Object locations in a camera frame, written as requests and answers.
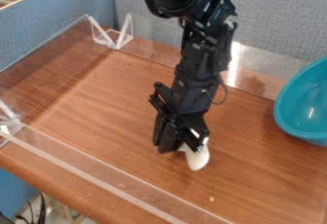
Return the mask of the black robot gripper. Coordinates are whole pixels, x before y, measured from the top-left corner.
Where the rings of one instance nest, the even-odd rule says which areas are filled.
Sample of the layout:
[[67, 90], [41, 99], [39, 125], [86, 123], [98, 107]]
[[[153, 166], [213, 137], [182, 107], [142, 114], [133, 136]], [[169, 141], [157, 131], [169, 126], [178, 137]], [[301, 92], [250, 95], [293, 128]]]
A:
[[194, 152], [202, 150], [210, 130], [205, 114], [210, 108], [207, 91], [211, 82], [183, 82], [177, 79], [173, 87], [157, 82], [150, 102], [158, 110], [154, 128], [154, 145], [159, 153], [177, 151], [186, 143]]

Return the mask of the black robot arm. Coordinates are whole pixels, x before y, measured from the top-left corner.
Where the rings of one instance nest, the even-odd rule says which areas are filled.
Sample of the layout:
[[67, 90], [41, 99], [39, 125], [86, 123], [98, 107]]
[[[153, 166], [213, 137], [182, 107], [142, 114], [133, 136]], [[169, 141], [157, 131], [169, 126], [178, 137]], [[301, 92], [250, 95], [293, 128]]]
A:
[[155, 84], [150, 102], [158, 110], [154, 145], [161, 153], [187, 146], [205, 149], [210, 130], [205, 114], [223, 85], [231, 60], [237, 8], [230, 0], [145, 0], [161, 18], [178, 18], [183, 28], [182, 59], [171, 86]]

